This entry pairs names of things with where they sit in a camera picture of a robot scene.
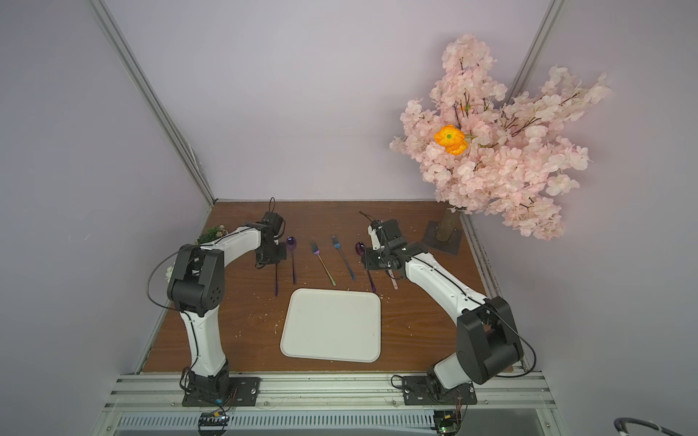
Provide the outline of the purple spoon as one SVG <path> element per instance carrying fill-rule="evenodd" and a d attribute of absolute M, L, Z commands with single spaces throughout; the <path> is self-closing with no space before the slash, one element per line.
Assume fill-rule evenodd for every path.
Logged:
<path fill-rule="evenodd" d="M 297 284 L 296 258 L 294 257 L 294 251 L 296 250 L 296 247 L 297 247 L 296 238 L 294 236 L 288 236 L 287 240 L 286 240 L 286 248 L 291 255 L 293 284 Z"/>
<path fill-rule="evenodd" d="M 376 285 L 374 284 L 374 280 L 373 280 L 373 278 L 372 278 L 371 272 L 370 272 L 370 270 L 368 269 L 368 266 L 367 266 L 367 263 L 366 263 L 366 261 L 367 261 L 367 255 L 366 255 L 365 245 L 364 245 L 362 242 L 358 242 L 358 243 L 356 243 L 356 246 L 355 246 L 354 248 L 356 249 L 357 254 L 358 254 L 358 255 L 360 256 L 360 258 L 361 258 L 361 262 L 362 262 L 362 264 L 363 264 L 363 266 L 364 266 L 364 268 L 365 268 L 365 274 L 366 274 L 366 276 L 367 276 L 367 278 L 368 278 L 368 281 L 369 281 L 371 290 L 372 290 L 372 292 L 373 292 L 374 294 L 376 294 L 376 293 L 377 293 Z"/>

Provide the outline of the rainbow iridescent fork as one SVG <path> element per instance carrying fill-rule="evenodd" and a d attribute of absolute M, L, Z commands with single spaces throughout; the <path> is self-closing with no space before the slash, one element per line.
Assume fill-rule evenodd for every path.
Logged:
<path fill-rule="evenodd" d="M 327 268 L 327 266 L 326 266 L 326 264 L 321 256 L 321 251 L 319 249 L 318 244 L 315 241 L 311 241 L 310 246 L 311 246 L 311 250 L 313 251 L 313 254 L 316 256 L 318 261 L 321 263 L 321 265 L 325 271 L 325 274 L 327 275 L 330 283 L 332 283 L 333 286 L 336 286 L 336 280 L 334 279 L 332 274 L 329 272 L 329 270 L 328 270 L 328 268 Z"/>

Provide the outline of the purple fork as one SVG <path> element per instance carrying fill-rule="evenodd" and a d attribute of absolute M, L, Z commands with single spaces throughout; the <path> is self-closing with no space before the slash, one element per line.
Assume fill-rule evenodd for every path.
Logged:
<path fill-rule="evenodd" d="M 279 272 L 278 272 L 278 263 L 274 265 L 274 297 L 278 297 L 279 295 Z"/>

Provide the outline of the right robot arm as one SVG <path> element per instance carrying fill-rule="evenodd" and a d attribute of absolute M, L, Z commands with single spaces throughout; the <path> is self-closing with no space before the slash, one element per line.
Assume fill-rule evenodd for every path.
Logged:
<path fill-rule="evenodd" d="M 456 351 L 428 372 L 432 392 L 449 392 L 496 378 L 524 357 L 511 307 L 489 299 L 440 265 L 420 243 L 369 233 L 363 263 L 369 271 L 393 271 L 424 290 L 456 326 Z"/>

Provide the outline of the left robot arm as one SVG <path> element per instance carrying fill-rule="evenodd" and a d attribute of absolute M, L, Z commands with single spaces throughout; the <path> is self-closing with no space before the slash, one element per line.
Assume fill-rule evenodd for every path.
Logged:
<path fill-rule="evenodd" d="M 189 374 L 215 377 L 226 369 L 218 321 L 225 268 L 248 253 L 256 255 L 259 268 L 285 261 L 284 229 L 283 223 L 249 223 L 209 243 L 184 245 L 174 256 L 167 297 L 185 323 Z"/>

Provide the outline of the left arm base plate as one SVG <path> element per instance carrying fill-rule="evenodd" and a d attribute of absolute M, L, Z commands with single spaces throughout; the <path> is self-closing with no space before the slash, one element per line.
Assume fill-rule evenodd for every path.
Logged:
<path fill-rule="evenodd" d="M 253 407 L 256 405 L 262 379 L 258 377 L 198 377 L 182 380 L 185 407 Z"/>

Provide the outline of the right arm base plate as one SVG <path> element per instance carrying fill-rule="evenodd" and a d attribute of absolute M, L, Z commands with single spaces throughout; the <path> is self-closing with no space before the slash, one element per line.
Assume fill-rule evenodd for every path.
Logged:
<path fill-rule="evenodd" d="M 392 386 L 401 391 L 405 405 L 475 405 L 478 403 L 472 383 L 444 388 L 430 375 L 394 375 Z"/>

